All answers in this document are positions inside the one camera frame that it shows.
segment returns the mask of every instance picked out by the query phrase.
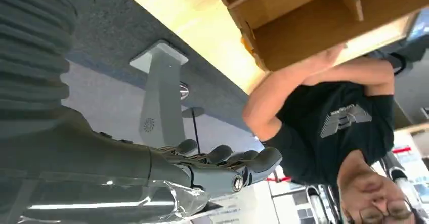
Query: robotic finger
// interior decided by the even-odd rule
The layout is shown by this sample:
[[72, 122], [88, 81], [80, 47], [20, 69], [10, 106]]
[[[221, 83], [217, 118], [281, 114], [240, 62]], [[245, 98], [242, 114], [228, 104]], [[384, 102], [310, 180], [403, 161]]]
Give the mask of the robotic finger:
[[198, 144], [193, 139], [187, 139], [182, 141], [177, 147], [161, 147], [158, 148], [162, 153], [169, 155], [188, 155], [198, 148]]
[[250, 150], [247, 152], [237, 153], [233, 155], [232, 157], [228, 158], [227, 161], [221, 162], [218, 164], [218, 166], [223, 166], [226, 164], [234, 164], [237, 161], [240, 160], [254, 160], [258, 156], [259, 152]]
[[201, 163], [216, 165], [223, 161], [226, 161], [231, 155], [232, 155], [232, 149], [229, 146], [220, 145], [220, 146], [217, 146], [208, 154], [198, 154], [198, 155], [189, 157], [189, 159], [193, 159]]
[[244, 186], [262, 181], [268, 177], [280, 164], [282, 156], [273, 147], [263, 149], [253, 160], [239, 160], [222, 166], [240, 173], [243, 176]]

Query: hair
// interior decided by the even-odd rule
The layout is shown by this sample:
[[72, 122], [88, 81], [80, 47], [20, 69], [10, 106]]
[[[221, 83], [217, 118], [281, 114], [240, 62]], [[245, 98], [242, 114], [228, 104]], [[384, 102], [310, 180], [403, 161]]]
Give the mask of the hair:
[[414, 219], [416, 224], [425, 224], [423, 217], [421, 217], [420, 213], [415, 208], [411, 208], [411, 211], [414, 214]]

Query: black t-shirt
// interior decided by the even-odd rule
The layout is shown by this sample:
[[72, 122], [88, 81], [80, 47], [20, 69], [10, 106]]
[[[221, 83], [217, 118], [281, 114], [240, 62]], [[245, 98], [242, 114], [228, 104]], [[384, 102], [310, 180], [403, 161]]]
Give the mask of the black t-shirt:
[[354, 83], [300, 86], [277, 117], [282, 127], [264, 144], [282, 153], [285, 175], [303, 184], [335, 184], [353, 150], [373, 164], [393, 147], [393, 96], [368, 97]]

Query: person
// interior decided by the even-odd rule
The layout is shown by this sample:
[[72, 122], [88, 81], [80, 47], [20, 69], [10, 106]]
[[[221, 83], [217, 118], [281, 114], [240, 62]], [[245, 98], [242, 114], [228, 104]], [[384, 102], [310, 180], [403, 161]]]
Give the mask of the person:
[[394, 74], [387, 60], [334, 66], [341, 44], [272, 72], [250, 94], [243, 119], [283, 155], [286, 176], [339, 188], [355, 223], [415, 223], [401, 189], [371, 165], [393, 147]]

